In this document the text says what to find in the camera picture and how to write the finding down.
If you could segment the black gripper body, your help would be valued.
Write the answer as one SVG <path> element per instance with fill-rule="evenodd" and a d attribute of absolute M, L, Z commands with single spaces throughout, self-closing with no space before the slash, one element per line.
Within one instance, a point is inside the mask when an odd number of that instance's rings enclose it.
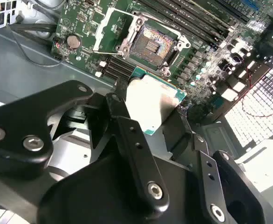
<path fill-rule="evenodd" d="M 156 219 L 137 197 L 130 172 L 113 153 L 53 185 L 40 203 L 40 224 L 203 224 L 197 183 L 185 167 L 155 159 L 170 195 Z"/>

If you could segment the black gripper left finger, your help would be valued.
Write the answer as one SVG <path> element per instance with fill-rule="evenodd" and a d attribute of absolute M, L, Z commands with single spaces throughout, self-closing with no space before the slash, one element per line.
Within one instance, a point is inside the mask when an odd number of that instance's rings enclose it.
<path fill-rule="evenodd" d="M 40 175 L 53 154 L 53 126 L 49 119 L 76 106 L 86 105 L 93 91 L 70 80 L 31 96 L 0 106 L 0 174 L 22 177 Z M 169 193 L 137 121 L 130 118 L 119 93 L 103 98 L 93 109 L 101 117 L 95 126 L 115 137 L 129 166 L 137 198 L 153 214 L 169 207 Z"/>

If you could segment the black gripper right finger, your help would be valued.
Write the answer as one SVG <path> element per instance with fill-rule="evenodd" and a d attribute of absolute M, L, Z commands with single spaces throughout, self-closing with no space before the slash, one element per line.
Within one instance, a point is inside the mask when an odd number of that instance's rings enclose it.
<path fill-rule="evenodd" d="M 177 108 L 162 130 L 171 160 L 185 165 L 194 177 L 205 217 L 217 224 L 266 223 L 262 197 L 243 171 L 223 152 L 210 155 L 206 141 Z"/>

